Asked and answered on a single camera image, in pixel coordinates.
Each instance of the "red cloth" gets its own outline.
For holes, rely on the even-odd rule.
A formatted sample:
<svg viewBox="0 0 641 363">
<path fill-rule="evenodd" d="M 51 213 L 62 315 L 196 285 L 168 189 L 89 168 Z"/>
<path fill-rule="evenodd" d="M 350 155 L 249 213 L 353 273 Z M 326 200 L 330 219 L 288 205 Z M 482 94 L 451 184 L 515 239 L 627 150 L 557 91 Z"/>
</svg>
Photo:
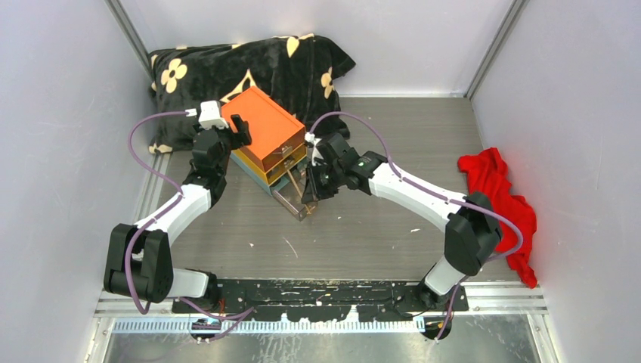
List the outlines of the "red cloth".
<svg viewBox="0 0 641 363">
<path fill-rule="evenodd" d="M 459 159 L 459 170 L 467 173 L 467 188 L 470 193 L 480 191 L 487 195 L 496 213 L 506 217 L 523 233 L 523 246 L 516 253 L 507 256 L 507 264 L 516 270 L 526 285 L 537 286 L 534 270 L 528 265 L 532 251 L 532 235 L 537 231 L 537 216 L 521 195 L 511 195 L 512 183 L 507 180 L 507 164 L 495 147 L 479 155 L 468 155 Z M 516 245 L 516 234 L 502 222 L 503 239 L 495 249 L 505 252 Z"/>
</svg>

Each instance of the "white wall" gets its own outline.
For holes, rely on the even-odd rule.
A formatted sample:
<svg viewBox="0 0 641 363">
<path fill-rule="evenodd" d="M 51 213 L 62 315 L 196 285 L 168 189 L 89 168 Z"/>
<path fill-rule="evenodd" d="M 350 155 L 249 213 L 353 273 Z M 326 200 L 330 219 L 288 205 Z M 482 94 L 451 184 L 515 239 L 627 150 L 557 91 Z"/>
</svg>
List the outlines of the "white wall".
<svg viewBox="0 0 641 363">
<path fill-rule="evenodd" d="M 148 49 L 317 33 L 357 67 L 341 94 L 463 94 L 512 0 L 121 0 Z"/>
<path fill-rule="evenodd" d="M 641 361 L 641 6 L 529 2 L 473 99 L 539 220 L 534 268 L 568 361 Z"/>
<path fill-rule="evenodd" d="M 149 81 L 102 1 L 2 2 L 0 43 L 0 360 L 82 361 Z"/>
</svg>

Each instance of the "black pillow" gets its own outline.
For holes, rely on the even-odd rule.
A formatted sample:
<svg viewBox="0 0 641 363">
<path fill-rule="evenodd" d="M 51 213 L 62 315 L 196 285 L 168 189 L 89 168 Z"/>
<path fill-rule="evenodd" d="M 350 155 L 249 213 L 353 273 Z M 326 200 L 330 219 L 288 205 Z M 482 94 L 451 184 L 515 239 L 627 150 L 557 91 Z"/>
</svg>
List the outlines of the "black pillow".
<svg viewBox="0 0 641 363">
<path fill-rule="evenodd" d="M 159 112 L 195 108 L 211 100 L 224 104 L 255 85 L 307 128 L 324 113 L 340 110 L 333 79 L 356 65 L 336 43 L 314 34 L 163 49 L 149 55 Z M 150 152 L 190 150 L 195 131 L 186 121 L 175 116 L 160 119 Z M 323 121 L 315 133 L 333 132 L 349 137 L 339 117 Z"/>
</svg>

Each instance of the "gray wooden floor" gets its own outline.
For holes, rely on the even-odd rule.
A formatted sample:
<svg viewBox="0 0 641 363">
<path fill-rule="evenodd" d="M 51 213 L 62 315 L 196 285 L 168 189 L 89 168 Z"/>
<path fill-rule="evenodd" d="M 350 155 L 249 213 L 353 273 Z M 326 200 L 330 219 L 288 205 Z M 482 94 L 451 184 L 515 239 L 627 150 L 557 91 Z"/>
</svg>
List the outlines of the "gray wooden floor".
<svg viewBox="0 0 641 363">
<path fill-rule="evenodd" d="M 457 160 L 482 149 L 467 99 L 343 98 L 342 108 L 382 133 L 401 168 L 467 192 Z M 345 121 L 349 142 L 359 153 L 382 154 L 369 130 Z M 181 182 L 189 159 L 189 152 L 172 155 L 169 176 Z M 443 234 L 436 227 L 387 200 L 345 189 L 298 222 L 233 162 L 227 181 L 221 201 L 172 246 L 175 267 L 212 271 L 221 278 L 419 280 L 443 253 Z M 166 184 L 161 202 L 174 193 Z M 499 261 L 472 280 L 518 277 Z"/>
</svg>

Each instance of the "cable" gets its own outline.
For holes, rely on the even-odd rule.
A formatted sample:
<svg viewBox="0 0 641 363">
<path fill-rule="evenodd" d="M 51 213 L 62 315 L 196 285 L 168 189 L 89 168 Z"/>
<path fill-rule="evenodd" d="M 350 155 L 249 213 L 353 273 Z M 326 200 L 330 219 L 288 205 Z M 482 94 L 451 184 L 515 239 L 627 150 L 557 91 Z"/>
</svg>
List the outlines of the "cable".
<svg viewBox="0 0 641 363">
<path fill-rule="evenodd" d="M 450 322 L 450 315 L 452 314 L 452 308 L 454 307 L 454 298 L 457 296 L 459 287 L 460 287 L 460 283 L 456 284 L 456 286 L 454 286 L 454 290 L 452 291 L 452 295 L 450 297 L 450 303 L 447 305 L 447 311 L 445 312 L 445 321 L 443 321 L 443 326 L 438 331 L 438 334 L 436 334 L 436 338 L 434 338 L 434 341 L 437 343 L 438 343 L 438 340 L 441 339 L 441 335 L 443 335 L 443 332 L 445 331 L 445 327 L 447 326 L 447 323 Z"/>
<path fill-rule="evenodd" d="M 502 259 L 503 257 L 507 257 L 507 256 L 509 256 L 509 255 L 511 255 L 511 254 L 515 253 L 516 251 L 521 249 L 521 246 L 523 246 L 523 233 L 521 232 L 521 230 L 519 230 L 519 227 L 517 227 L 514 223 L 512 223 L 507 218 L 505 218 L 502 215 L 500 215 L 500 214 L 498 214 L 496 212 L 493 212 L 493 211 L 491 211 L 489 209 L 485 209 L 485 208 L 483 208 L 481 206 L 477 206 L 477 205 L 472 204 L 472 203 L 467 203 L 466 201 L 463 201 L 463 200 L 450 199 L 450 198 L 444 196 L 443 194 L 438 193 L 437 191 L 433 191 L 433 190 L 431 190 L 429 188 L 423 187 L 422 185 L 420 185 L 419 183 L 415 182 L 414 180 L 412 180 L 410 178 L 406 178 L 406 177 L 402 176 L 401 172 L 396 168 L 396 165 L 394 165 L 394 163 L 392 162 L 392 155 L 389 152 L 389 147 L 388 147 L 387 143 L 382 138 L 381 134 L 379 134 L 379 132 L 376 131 L 374 129 L 374 127 L 371 126 L 371 124 L 369 124 L 364 119 L 362 119 L 362 118 L 360 118 L 360 117 L 358 117 L 358 116 L 356 116 L 354 114 L 351 114 L 351 113 L 342 112 L 342 111 L 332 111 L 332 112 L 325 113 L 323 116 L 319 117 L 314 122 L 314 124 L 311 125 L 311 128 L 309 129 L 309 132 L 311 134 L 314 134 L 314 130 L 316 129 L 316 126 L 318 126 L 318 124 L 321 121 L 323 121 L 324 119 L 326 119 L 329 116 L 347 116 L 347 117 L 351 117 L 352 119 L 355 119 L 356 121 L 358 121 L 358 122 L 362 123 L 363 125 L 365 125 L 365 127 L 367 127 L 374 134 L 374 136 L 376 136 L 376 138 L 379 139 L 379 141 L 380 141 L 380 143 L 382 145 L 382 148 L 385 151 L 385 156 L 387 157 L 387 162 L 389 164 L 389 168 L 403 182 L 406 182 L 409 185 L 415 187 L 416 189 L 418 189 L 418 190 L 420 190 L 420 191 L 422 191 L 424 193 L 427 193 L 427 194 L 429 194 L 429 195 L 431 195 L 431 196 L 433 196 L 435 198 L 443 200 L 445 203 L 452 203 L 452 204 L 455 204 L 455 205 L 458 205 L 458 206 L 464 206 L 464 207 L 466 207 L 468 209 L 472 209 L 472 210 L 475 210 L 477 212 L 483 213 L 486 216 L 490 216 L 492 218 L 498 219 L 499 221 L 501 221 L 505 225 L 507 225 L 510 229 L 512 229 L 514 231 L 514 233 L 516 234 L 516 238 L 517 238 L 516 245 L 513 248 L 511 248 L 510 250 L 507 250 L 504 253 L 499 253 L 497 255 L 490 256 L 488 258 L 489 262 L 490 261 L 494 261 L 496 259 Z M 435 339 L 436 342 L 438 342 L 438 338 L 441 337 L 441 335 L 445 331 L 445 326 L 447 325 L 447 323 L 450 320 L 450 316 L 452 314 L 452 308 L 454 306 L 454 297 L 456 296 L 457 291 L 459 290 L 460 283 L 462 281 L 464 281 L 464 280 L 466 280 L 466 278 L 464 278 L 463 280 L 459 281 L 459 283 L 454 286 L 454 290 L 452 292 L 452 297 L 450 298 L 450 304 L 449 304 L 449 306 L 447 308 L 447 311 L 445 312 L 445 314 L 446 314 L 445 315 L 445 321 L 443 323 L 443 327 L 441 327 L 440 331 L 438 332 L 438 335 L 436 336 L 436 339 Z"/>
<path fill-rule="evenodd" d="M 176 188 L 176 191 L 178 191 L 178 193 L 179 193 L 178 197 L 176 197 L 176 199 L 171 204 L 169 204 L 165 209 L 163 209 L 160 212 L 158 212 L 149 221 L 147 221 L 141 227 L 138 228 L 138 230 L 132 236 L 132 239 L 129 241 L 129 244 L 127 245 L 127 250 L 125 251 L 125 277 L 126 277 L 126 280 L 127 280 L 127 287 L 129 288 L 129 294 L 132 296 L 132 299 L 134 300 L 134 304 L 136 305 L 136 308 L 138 308 L 138 311 L 142 315 L 146 315 L 149 312 L 149 307 L 151 305 L 151 302 L 147 301 L 147 305 L 145 307 L 143 307 L 142 306 L 142 302 L 140 300 L 140 297 L 138 296 L 138 293 L 136 292 L 136 289 L 135 289 L 135 286 L 134 286 L 134 278 L 132 276 L 132 252 L 133 252 L 133 249 L 134 249 L 134 245 L 136 244 L 136 241 L 141 236 L 143 231 L 147 230 L 147 228 L 149 228 L 153 223 L 155 223 L 158 218 L 160 218 L 160 217 L 164 216 L 165 214 L 167 214 L 170 210 L 172 210 L 172 208 L 174 208 L 175 206 L 177 206 L 181 202 L 181 200 L 183 198 L 183 193 L 182 193 L 181 186 L 177 182 L 172 180 L 167 175 L 164 175 L 161 172 L 158 172 L 158 171 L 154 170 L 152 167 L 148 166 L 144 161 L 142 161 L 140 157 L 138 157 L 138 155 L 134 151 L 134 146 L 133 146 L 133 141 L 132 140 L 133 140 L 134 132 L 142 124 L 144 124 L 144 123 L 146 123 L 148 121 L 151 121 L 152 119 L 156 119 L 156 118 L 164 117 L 164 116 L 186 116 L 188 114 L 189 113 L 187 111 L 170 111 L 170 112 L 156 113 L 154 115 L 147 116 L 144 119 L 140 120 L 138 123 L 136 123 L 136 125 L 130 131 L 129 138 L 128 138 L 128 141 L 127 141 L 127 146 L 129 148 L 129 153 L 132 155 L 134 160 L 136 160 L 136 162 L 138 164 L 140 164 L 143 168 L 145 168 L 149 172 L 153 173 L 154 175 L 158 176 L 162 180 L 164 180 L 164 181 L 168 182 L 169 184 L 173 185 L 174 188 Z M 227 334 L 229 334 L 229 332 L 232 329 L 234 329 L 244 318 L 246 318 L 247 315 L 249 315 L 254 309 L 254 308 L 247 309 L 245 312 L 242 312 L 242 313 L 240 313 L 238 315 L 220 316 L 220 315 L 213 315 L 213 314 L 210 314 L 210 313 L 204 311 L 198 305 L 196 305 L 195 303 L 191 302 L 189 299 L 187 299 L 185 297 L 180 297 L 179 299 L 183 303 L 186 303 L 187 305 L 191 306 L 196 311 L 200 312 L 201 314 L 207 315 L 210 318 L 214 318 L 214 319 L 217 319 L 219 321 L 233 320 L 235 318 L 239 319 L 236 324 L 232 325 L 225 332 L 219 334 L 215 338 L 215 340 L 216 339 L 220 339 L 221 337 L 224 337 Z"/>
<path fill-rule="evenodd" d="M 239 314 L 238 316 L 242 315 L 242 317 L 241 317 L 240 319 L 238 319 L 238 321 L 236 321 L 234 324 L 232 324 L 232 325 L 231 325 L 227 330 L 225 330 L 225 331 L 223 331 L 223 332 L 221 332 L 221 333 L 219 333 L 219 334 L 216 334 L 216 335 L 215 335 L 214 337 L 212 337 L 212 338 L 209 338 L 209 342 L 212 342 L 212 341 L 214 341 L 214 340 L 219 340 L 219 339 L 222 339 L 222 338 L 226 337 L 226 336 L 227 336 L 227 335 L 228 335 L 228 334 L 229 334 L 233 329 L 235 329 L 235 328 L 238 326 L 238 324 L 240 324 L 240 322 L 241 322 L 241 321 L 243 321 L 243 320 L 247 317 L 247 315 L 249 315 L 252 311 L 253 311 L 253 308 L 248 309 L 248 310 L 246 310 L 245 312 L 243 312 L 243 313 Z M 193 340 L 188 340 L 187 342 L 184 342 L 184 343 L 182 343 L 182 344 L 180 344 L 180 345 L 178 345 L 178 346 L 175 346 L 175 347 L 171 348 L 169 351 L 165 352 L 165 354 L 163 354 L 163 355 L 161 355 L 160 357 L 157 357 L 157 358 L 133 358 L 133 357 L 131 357 L 131 356 L 127 353 L 127 351 L 125 350 L 125 351 L 123 351 L 123 352 L 121 353 L 121 356 L 120 356 L 120 359 L 118 360 L 118 362 L 119 362 L 119 363 L 122 363 L 122 362 L 123 362 L 123 359 L 124 359 L 125 357 L 126 357 L 126 358 L 129 358 L 129 359 L 134 359 L 134 361 L 146 362 L 146 363 L 151 363 L 151 362 L 155 362 L 155 361 L 162 361 L 163 359 L 168 358 L 170 355 L 175 354 L 175 353 L 176 353 L 176 352 L 178 352 L 180 349 L 183 349 L 185 346 L 188 346 L 188 345 L 193 344 L 193 343 L 194 343 L 194 341 L 193 341 Z"/>
<path fill-rule="evenodd" d="M 156 113 L 154 115 L 147 116 L 142 120 L 140 120 L 137 124 L 135 124 L 135 126 L 129 132 L 129 138 L 127 139 L 127 147 L 129 148 L 129 153 L 132 155 L 134 160 L 136 160 L 136 163 L 140 164 L 143 168 L 145 168 L 152 174 L 158 176 L 159 178 L 173 185 L 174 188 L 176 188 L 176 190 L 180 194 L 180 196 L 177 197 L 173 203 L 169 204 L 165 209 L 161 210 L 153 218 L 147 221 L 147 223 L 145 223 L 140 228 L 138 228 L 138 230 L 132 236 L 132 239 L 129 241 L 129 244 L 127 245 L 127 250 L 125 251 L 125 278 L 127 279 L 127 287 L 129 288 L 129 294 L 132 296 L 132 299 L 134 300 L 134 304 L 136 305 L 136 308 L 138 308 L 138 311 L 142 315 L 146 315 L 149 312 L 149 306 L 151 305 L 151 302 L 147 302 L 147 305 L 143 307 L 140 301 L 140 297 L 138 297 L 138 293 L 136 292 L 136 289 L 134 287 L 134 278 L 132 276 L 132 252 L 134 250 L 134 245 L 136 244 L 136 241 L 141 236 L 143 231 L 149 228 L 158 218 L 167 214 L 167 212 L 172 210 L 173 207 L 175 207 L 176 205 L 178 205 L 178 203 L 180 203 L 183 194 L 182 194 L 181 186 L 178 183 L 173 181 L 167 175 L 163 175 L 161 172 L 154 170 L 152 167 L 148 166 L 144 161 L 142 161 L 140 157 L 138 157 L 138 155 L 134 151 L 134 145 L 133 145 L 134 132 L 136 132 L 136 130 L 143 123 L 146 123 L 147 121 L 151 121 L 152 119 L 157 119 L 159 117 L 164 117 L 164 116 L 186 116 L 186 115 L 187 115 L 186 111 L 171 111 L 171 112 Z"/>
<path fill-rule="evenodd" d="M 210 318 L 214 318 L 214 319 L 221 320 L 221 321 L 222 320 L 234 320 L 234 319 L 237 319 L 237 318 L 245 318 L 246 315 L 248 315 L 250 312 L 252 312 L 254 310 L 254 308 L 249 308 L 249 309 L 245 310 L 244 312 L 241 312 L 240 314 L 237 314 L 237 315 L 226 315 L 226 316 L 213 315 L 210 312 L 206 312 L 200 306 L 196 305 L 194 302 L 190 301 L 189 299 L 187 299 L 185 297 L 179 297 L 178 299 L 180 301 L 182 301 L 183 303 L 191 306 L 192 309 L 196 310 L 200 314 L 204 314 L 204 315 L 209 316 Z"/>
</svg>

